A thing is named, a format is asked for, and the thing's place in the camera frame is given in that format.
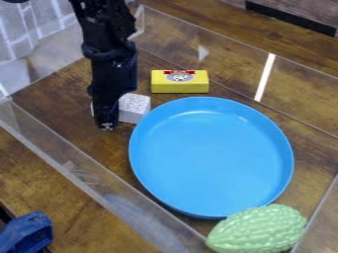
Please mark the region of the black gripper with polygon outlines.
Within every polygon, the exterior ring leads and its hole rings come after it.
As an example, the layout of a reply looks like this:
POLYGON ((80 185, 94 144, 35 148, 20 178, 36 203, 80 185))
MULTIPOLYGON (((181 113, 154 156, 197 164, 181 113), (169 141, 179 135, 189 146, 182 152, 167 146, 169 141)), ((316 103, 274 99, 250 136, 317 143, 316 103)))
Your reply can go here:
POLYGON ((138 50, 129 37, 137 18, 125 0, 68 0, 83 34, 82 52, 91 60, 91 112, 96 126, 119 124, 119 98, 137 90, 138 50))

